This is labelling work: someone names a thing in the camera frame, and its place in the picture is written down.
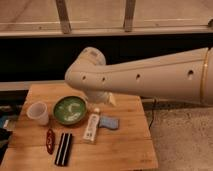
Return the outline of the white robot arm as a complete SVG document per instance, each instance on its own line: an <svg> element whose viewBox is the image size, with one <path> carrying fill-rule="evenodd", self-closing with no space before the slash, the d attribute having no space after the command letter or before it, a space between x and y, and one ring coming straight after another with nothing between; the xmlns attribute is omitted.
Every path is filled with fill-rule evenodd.
<svg viewBox="0 0 213 171"><path fill-rule="evenodd" d="M113 95L123 93L213 106L213 47L114 65L87 47L65 82L92 103L113 104Z"/></svg>

